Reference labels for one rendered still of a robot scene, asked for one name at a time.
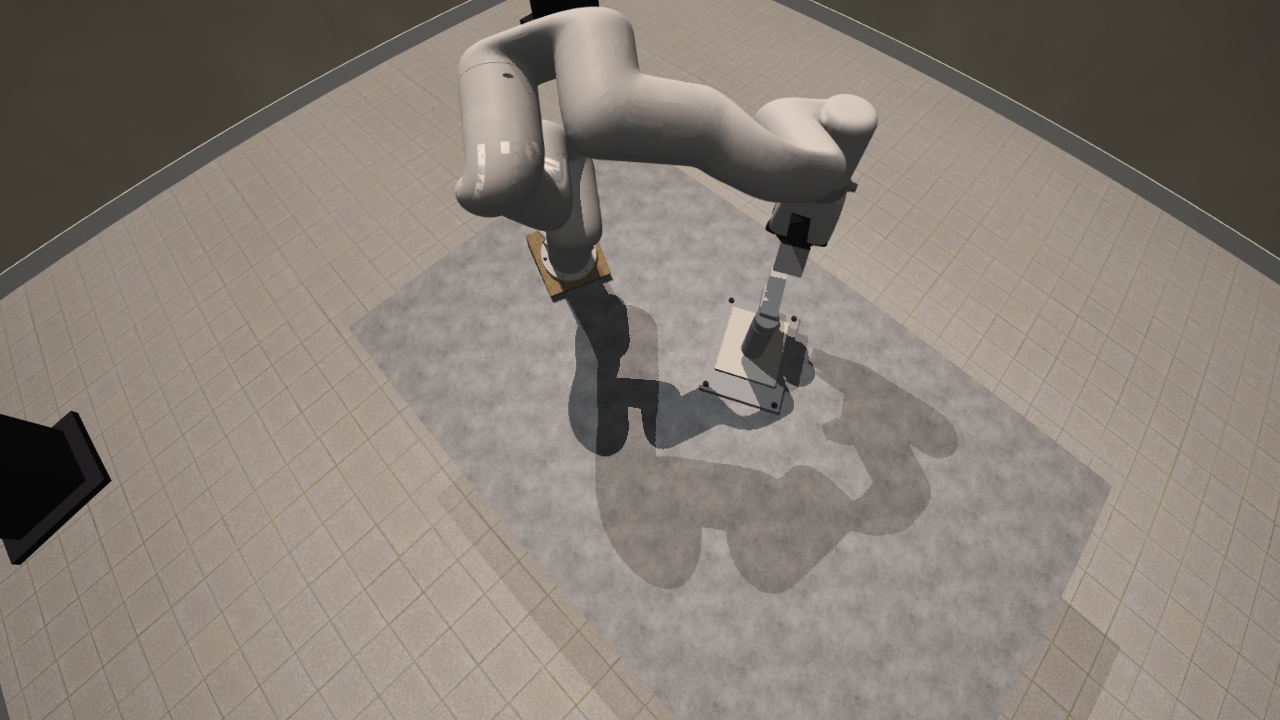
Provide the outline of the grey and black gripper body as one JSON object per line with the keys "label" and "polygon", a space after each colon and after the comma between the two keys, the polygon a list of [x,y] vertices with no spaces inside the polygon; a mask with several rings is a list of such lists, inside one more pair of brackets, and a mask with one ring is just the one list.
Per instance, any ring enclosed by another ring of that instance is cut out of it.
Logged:
{"label": "grey and black gripper body", "polygon": [[801,217],[808,217],[812,218],[810,220],[812,223],[806,243],[824,245],[829,241],[831,236],[833,234],[835,227],[838,222],[838,217],[844,209],[846,193],[844,193],[842,199],[838,199],[836,202],[829,202],[829,204],[774,202],[769,228],[776,234],[782,234],[787,237],[788,222],[791,214],[795,213]]}

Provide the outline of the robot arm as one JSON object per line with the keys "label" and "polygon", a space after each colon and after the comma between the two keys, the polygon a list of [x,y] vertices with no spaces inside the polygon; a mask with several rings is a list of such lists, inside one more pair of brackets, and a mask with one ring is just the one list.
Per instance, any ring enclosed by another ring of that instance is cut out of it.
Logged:
{"label": "robot arm", "polygon": [[[538,85],[550,79],[564,129],[541,119]],[[851,94],[781,97],[753,118],[707,85],[645,76],[630,20],[605,6],[477,41],[460,59],[458,94],[457,201],[536,229],[547,272],[568,282],[593,270],[602,240],[593,159],[695,167],[768,202],[829,204],[858,190],[851,177],[878,124]]]}

